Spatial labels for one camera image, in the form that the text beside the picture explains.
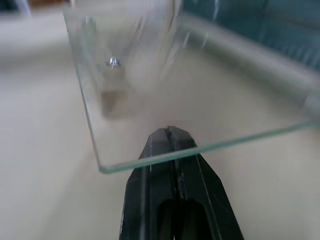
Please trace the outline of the dark teal toaster oven body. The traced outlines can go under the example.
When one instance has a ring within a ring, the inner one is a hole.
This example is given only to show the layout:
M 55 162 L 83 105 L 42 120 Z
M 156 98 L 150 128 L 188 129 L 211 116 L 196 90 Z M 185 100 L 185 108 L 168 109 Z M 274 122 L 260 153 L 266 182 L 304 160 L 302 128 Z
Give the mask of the dark teal toaster oven body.
M 182 9 L 320 72 L 320 0 L 182 0 Z

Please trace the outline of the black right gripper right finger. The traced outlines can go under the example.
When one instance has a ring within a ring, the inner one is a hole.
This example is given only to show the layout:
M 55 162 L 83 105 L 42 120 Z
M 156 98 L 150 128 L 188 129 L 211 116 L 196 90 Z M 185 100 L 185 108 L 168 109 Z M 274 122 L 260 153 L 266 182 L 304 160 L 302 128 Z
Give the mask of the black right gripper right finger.
M 168 166 L 167 240 L 245 240 L 221 179 L 201 154 Z

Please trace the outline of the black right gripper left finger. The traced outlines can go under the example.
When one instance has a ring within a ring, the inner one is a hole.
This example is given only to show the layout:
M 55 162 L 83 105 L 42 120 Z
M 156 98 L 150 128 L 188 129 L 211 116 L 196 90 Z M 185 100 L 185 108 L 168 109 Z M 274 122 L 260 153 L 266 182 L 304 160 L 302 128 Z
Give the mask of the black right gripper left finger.
M 159 128 L 147 139 L 139 159 L 187 148 L 187 131 Z M 126 182 L 119 240 L 174 240 L 177 178 L 173 160 L 136 167 Z

